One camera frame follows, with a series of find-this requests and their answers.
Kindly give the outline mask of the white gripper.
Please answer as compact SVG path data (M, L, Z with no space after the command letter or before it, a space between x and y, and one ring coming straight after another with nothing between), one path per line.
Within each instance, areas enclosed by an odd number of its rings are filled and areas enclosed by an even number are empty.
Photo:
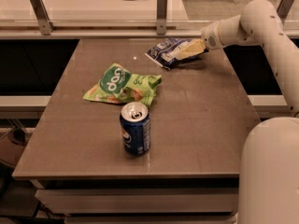
M187 45L182 45L176 55L177 60L183 60L195 55L199 55L205 51L214 49L222 49L224 45L221 43L219 28L220 22L215 21L201 29L202 39L193 39Z

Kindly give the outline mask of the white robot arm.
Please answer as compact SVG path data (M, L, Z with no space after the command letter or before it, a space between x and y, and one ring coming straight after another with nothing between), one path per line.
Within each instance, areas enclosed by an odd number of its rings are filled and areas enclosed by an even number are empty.
M298 48L283 28L290 7L252 0L205 9L201 37L206 47L218 52L230 45L261 46L281 90L249 98L264 121L252 129L242 150L232 224L299 224Z

